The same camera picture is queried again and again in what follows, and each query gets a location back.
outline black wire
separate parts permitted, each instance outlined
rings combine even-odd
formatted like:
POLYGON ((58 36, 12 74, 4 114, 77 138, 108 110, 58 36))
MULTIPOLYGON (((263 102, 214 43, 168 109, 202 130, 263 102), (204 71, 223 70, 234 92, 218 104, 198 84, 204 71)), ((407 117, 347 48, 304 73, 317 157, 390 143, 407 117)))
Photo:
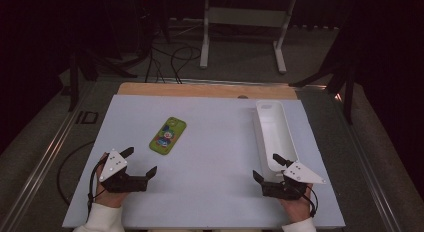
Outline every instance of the black wire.
POLYGON ((312 209, 311 209, 311 212, 310 212, 310 216, 311 217, 314 217, 315 216, 315 214, 316 214, 316 212, 317 212, 317 210, 318 210, 318 197, 317 197, 317 195, 315 194, 315 191, 311 188, 311 187, 309 187, 309 186, 306 186, 308 189, 310 189, 311 190, 311 192, 314 194, 314 196, 315 196, 315 201, 316 201, 316 205, 314 204, 314 202, 312 202, 312 200, 310 199, 310 198, 308 198, 304 193, 302 193, 302 192, 300 192, 296 187, 294 187, 294 186, 292 186, 292 185, 289 185, 288 183, 284 183, 284 185, 285 186, 287 186, 287 188, 288 189, 291 189, 291 190, 293 190, 294 192, 296 192, 296 193, 298 193, 300 196, 302 196, 302 198, 304 198, 306 201, 308 201, 309 202, 309 204, 311 205, 311 207, 312 207, 312 209))
POLYGON ((155 62, 156 66, 156 83, 159 81, 159 76, 162 79, 162 82, 165 83, 165 80, 163 78, 162 72, 160 71, 161 63, 157 59, 153 59, 153 62, 155 62))
MULTIPOLYGON (((181 69, 182 69, 184 66, 186 66, 186 65, 188 64, 188 62, 189 62, 189 61, 200 58, 201 53, 200 53, 200 49, 198 49, 198 48, 196 48, 196 47, 193 47, 193 46, 190 46, 190 45, 188 45, 188 44, 186 44, 186 43, 176 43, 176 44, 183 44, 183 45, 185 45, 185 46, 184 46, 184 47, 181 47, 181 48, 179 48, 179 49, 177 49, 177 50, 175 50, 172 54, 169 54, 169 53, 167 53, 167 52, 164 52, 164 51, 162 51, 162 50, 160 50, 160 49, 157 49, 157 48, 155 48, 155 47, 152 47, 152 49, 153 49, 153 50, 156 50, 156 51, 158 51, 158 52, 160 52, 160 53, 162 53, 162 54, 165 54, 165 55, 168 55, 168 56, 170 56, 170 57, 171 57, 171 67, 172 67, 172 71, 174 72, 175 80, 177 81, 177 83, 178 83, 178 84, 182 84, 181 78, 179 77, 179 72, 181 71, 181 69), (182 57, 178 57, 178 56, 176 56, 176 54, 177 54, 178 52, 180 52, 181 50, 184 50, 184 49, 190 49, 190 52, 191 52, 191 53, 190 53, 190 56, 189 56, 188 58, 182 58, 182 57), (198 51, 198 54, 197 54, 196 56, 193 56, 193 54, 194 54, 194 53, 193 53, 193 50, 197 50, 197 51, 198 51), (183 65, 182 65, 182 66, 180 66, 178 69, 176 69, 176 68, 175 68, 175 66, 174 66, 174 60, 175 60, 175 59, 183 60, 183 61, 184 61, 183 65)), ((161 78, 162 78, 162 81, 165 83, 165 80, 163 79, 162 73, 160 72, 159 68, 158 68, 157 73, 159 73, 159 74, 160 74, 160 76, 161 76, 161 78)))
POLYGON ((93 206, 94 203, 94 198, 95 196, 93 196, 93 184, 94 184, 94 177, 96 175, 96 170, 97 168, 99 168, 100 165, 102 165, 103 162, 99 161, 96 166, 94 166, 93 171, 91 171, 91 176, 90 176, 90 185, 89 185, 89 189, 88 189, 88 202, 87 202, 87 207, 88 207, 88 215, 87 215, 87 221, 88 221, 88 217, 90 215, 91 212, 91 207, 93 206))
POLYGON ((103 194, 103 192, 105 192, 105 191, 106 191, 106 189, 103 189, 100 193, 96 194, 96 196, 94 196, 94 198, 99 197, 99 195, 103 194))
POLYGON ((150 73, 150 67, 152 66, 152 60, 153 60, 153 50, 150 48, 150 53, 149 53, 149 67, 147 67, 147 73, 146 73, 146 78, 144 78, 144 83, 147 83, 147 78, 149 77, 149 73, 150 73))
POLYGON ((63 199, 63 201, 69 206, 70 204, 71 204, 71 202, 68 200, 68 198, 64 195, 64 193, 63 193, 63 191, 62 191, 62 187, 61 187, 61 185, 60 185, 60 174, 61 174, 61 172, 62 172, 62 168, 63 168, 63 166, 65 165, 65 163, 66 163, 66 161, 68 161, 68 159, 72 156, 72 155, 74 155, 74 154, 76 154, 78 151, 80 151, 82 148, 84 148, 85 146, 88 146, 88 145, 90 145, 90 144, 93 144, 94 143, 94 140, 93 141, 90 141, 90 142, 88 142, 88 143, 85 143, 85 144, 83 144, 83 145, 81 145, 80 147, 78 147, 78 148, 76 148, 75 150, 73 150, 73 151, 71 151, 66 157, 65 157, 65 159, 62 161, 62 163, 60 164, 60 166, 59 166, 59 169, 58 169, 58 171, 57 171, 57 174, 56 174, 56 187, 57 187, 57 190, 58 190, 58 192, 59 192, 59 195, 60 195, 60 197, 62 197, 62 199, 63 199))

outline metal stand leg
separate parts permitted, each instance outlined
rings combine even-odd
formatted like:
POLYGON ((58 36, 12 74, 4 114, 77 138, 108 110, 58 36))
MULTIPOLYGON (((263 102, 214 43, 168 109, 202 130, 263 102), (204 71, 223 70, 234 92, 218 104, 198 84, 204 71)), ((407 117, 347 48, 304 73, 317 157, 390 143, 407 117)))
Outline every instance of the metal stand leg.
POLYGON ((203 45, 200 55, 200 68, 208 67, 209 57, 209 0, 205 0, 205 13, 203 19, 203 45))
POLYGON ((292 87, 304 87, 315 80, 318 80, 326 75, 333 74, 330 81, 328 82, 325 90, 329 94, 337 94, 342 89, 343 85, 346 85, 345 96, 343 101, 343 114, 349 124, 352 124, 351 109, 353 100, 353 86, 355 83, 355 62, 347 64, 336 63, 328 68, 321 68, 316 74, 309 76, 299 82, 289 83, 292 87))
POLYGON ((108 67, 116 74, 124 78, 137 78, 137 75, 130 74, 125 70, 115 66, 111 62, 97 55, 96 53, 90 51, 89 49, 83 48, 74 48, 70 56, 70 95, 71 95, 71 104, 68 111, 73 111, 79 99, 79 88, 78 88, 78 71, 81 70, 81 73, 84 75, 85 79, 90 81, 95 81, 98 77, 96 66, 94 61, 102 64, 103 66, 108 67))
POLYGON ((154 11, 157 14, 157 19, 159 21, 159 27, 165 36, 166 42, 171 43, 171 38, 169 36, 168 29, 168 11, 167 11, 167 2, 168 0, 155 0, 154 11))
POLYGON ((287 72, 286 64, 284 63, 283 52, 281 51, 281 45, 283 44, 284 37, 286 36, 287 29, 290 23, 290 18, 293 12, 296 0, 290 0, 289 8, 286 10, 286 19, 283 26, 281 27, 281 35, 278 41, 274 41, 274 52, 277 60, 278 72, 285 74, 287 72))

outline black cable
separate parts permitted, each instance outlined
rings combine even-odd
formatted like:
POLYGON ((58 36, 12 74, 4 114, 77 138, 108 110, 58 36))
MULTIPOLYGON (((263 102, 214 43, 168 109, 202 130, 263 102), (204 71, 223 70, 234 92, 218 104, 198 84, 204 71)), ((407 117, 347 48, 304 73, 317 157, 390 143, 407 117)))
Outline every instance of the black cable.
MULTIPOLYGON (((141 29, 143 22, 141 21, 142 20, 141 17, 139 17, 138 14, 137 14, 136 0, 133 0, 132 11, 134 11, 134 19, 136 21, 135 25, 136 25, 136 29, 137 29, 137 42, 136 42, 137 47, 134 50, 134 53, 137 55, 137 58, 129 60, 129 61, 125 61, 125 62, 115 62, 115 63, 113 63, 115 66, 120 67, 121 69, 129 69, 129 68, 134 67, 137 64, 143 62, 148 56, 148 54, 146 54, 146 52, 150 51, 150 48, 147 48, 147 49, 142 48, 143 46, 146 46, 146 45, 142 42, 142 39, 140 39, 143 36, 143 30, 141 29)), ((156 35, 147 35, 146 36, 147 41, 149 41, 151 39, 151 38, 149 38, 149 36, 155 37, 156 35)))
POLYGON ((99 168, 102 164, 104 164, 104 159, 100 160, 96 166, 94 166, 93 171, 91 171, 91 176, 90 176, 90 185, 89 185, 89 189, 88 189, 88 202, 87 202, 87 208, 88 208, 88 215, 87 215, 87 220, 88 220, 88 216, 90 215, 91 212, 91 207, 93 206, 94 203, 94 198, 95 196, 93 195, 93 182, 94 182, 94 177, 96 175, 96 171, 97 168, 99 168))
POLYGON ((152 60, 153 60, 153 50, 150 49, 150 53, 149 53, 149 66, 147 67, 147 73, 146 73, 146 77, 144 78, 144 83, 147 83, 147 78, 149 77, 149 73, 150 73, 150 67, 152 66, 152 60))
POLYGON ((154 50, 156 50, 156 51, 158 51, 158 52, 160 52, 162 54, 165 54, 165 55, 168 55, 168 56, 171 57, 172 71, 174 72, 175 80, 177 81, 178 84, 182 84, 181 78, 179 77, 179 72, 181 71, 181 69, 184 66, 186 66, 189 61, 194 60, 194 59, 198 59, 198 58, 200 58, 200 55, 201 55, 200 49, 198 49, 196 47, 193 47, 193 46, 190 46, 190 45, 185 44, 185 43, 181 43, 181 44, 183 44, 185 46, 184 47, 181 47, 181 48, 179 48, 177 50, 175 50, 172 54, 168 54, 168 53, 166 53, 166 52, 164 52, 162 50, 159 50, 159 49, 157 49, 155 47, 152 47, 154 50), (176 54, 178 52, 180 52, 181 50, 184 50, 184 49, 190 49, 190 56, 188 58, 182 58, 182 57, 176 56, 176 54), (198 54, 196 56, 193 56, 193 54, 194 54, 193 50, 197 50, 198 51, 198 54), (176 69, 175 66, 174 66, 174 60, 175 59, 183 60, 184 61, 183 65, 180 66, 178 69, 176 69))
POLYGON ((294 187, 294 186, 292 186, 292 185, 289 185, 288 183, 284 183, 284 186, 286 186, 287 187, 287 189, 290 189, 290 190, 292 190, 292 191, 294 191, 294 192, 296 192, 296 193, 298 193, 302 198, 304 198, 306 201, 308 201, 309 202, 309 204, 311 205, 311 212, 310 212, 310 216, 311 217, 314 217, 315 216, 315 214, 316 214, 316 212, 317 212, 317 210, 318 210, 318 197, 317 197, 317 195, 315 194, 315 191, 311 188, 311 187, 309 187, 309 186, 306 186, 308 189, 310 189, 311 190, 311 192, 314 194, 314 196, 315 196, 315 201, 316 201, 316 205, 314 204, 314 202, 312 202, 312 200, 310 199, 310 198, 308 198, 304 193, 302 193, 301 191, 299 191, 296 187, 294 187))
POLYGON ((70 204, 71 204, 71 202, 68 200, 68 198, 64 195, 64 193, 63 193, 63 191, 62 191, 62 187, 61 187, 61 185, 60 185, 60 174, 61 174, 61 172, 62 172, 62 168, 63 168, 63 166, 65 165, 65 163, 68 161, 68 159, 72 156, 72 155, 74 155, 74 154, 76 154, 78 151, 80 151, 82 148, 84 148, 85 146, 88 146, 88 145, 90 145, 90 144, 93 144, 94 143, 94 140, 93 141, 90 141, 90 142, 88 142, 88 143, 85 143, 85 144, 83 144, 83 145, 81 145, 80 147, 78 147, 78 148, 76 148, 75 150, 73 150, 73 151, 71 151, 66 157, 65 157, 65 159, 62 161, 62 163, 60 164, 60 166, 59 166, 59 169, 58 169, 58 171, 57 171, 57 174, 56 174, 56 187, 57 187, 57 190, 58 190, 58 192, 59 192, 59 195, 62 197, 62 199, 63 199, 63 201, 69 206, 70 204))
POLYGON ((165 83, 165 79, 163 78, 162 72, 160 71, 161 63, 157 59, 153 59, 153 62, 155 62, 156 66, 156 83, 159 81, 159 76, 162 79, 162 82, 165 83))
POLYGON ((96 196, 94 196, 94 198, 99 197, 99 195, 103 194, 103 192, 105 192, 105 191, 106 191, 106 189, 103 189, 100 193, 96 194, 96 196))

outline dark background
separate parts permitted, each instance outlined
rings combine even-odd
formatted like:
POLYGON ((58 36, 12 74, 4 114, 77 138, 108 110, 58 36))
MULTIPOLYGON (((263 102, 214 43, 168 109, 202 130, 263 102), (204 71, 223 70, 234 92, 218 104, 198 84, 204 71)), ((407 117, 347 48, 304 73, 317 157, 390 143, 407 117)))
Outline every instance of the dark background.
MULTIPOLYGON (((168 0, 168 16, 203 18, 203 1, 168 0)), ((278 0, 258 1, 212 0, 211 4, 281 6, 272 2, 278 0)), ((360 61, 356 82, 364 87, 422 197, 423 1, 298 0, 291 20, 291 26, 306 29, 342 27, 328 60, 355 57, 360 61), (350 53, 353 48, 359 53, 350 53)), ((69 68, 73 45, 90 41, 95 49, 119 53, 106 14, 102 0, 0 0, 0 153, 62 89, 58 74, 69 68)))

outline green phone case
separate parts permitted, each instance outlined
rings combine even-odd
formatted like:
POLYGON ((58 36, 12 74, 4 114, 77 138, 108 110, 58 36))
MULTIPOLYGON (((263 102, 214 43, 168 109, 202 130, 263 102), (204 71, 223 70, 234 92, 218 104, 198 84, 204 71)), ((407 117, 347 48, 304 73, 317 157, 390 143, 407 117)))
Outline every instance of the green phone case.
POLYGON ((150 149, 161 155, 167 155, 186 127, 186 122, 175 117, 168 118, 152 141, 150 141, 150 149))

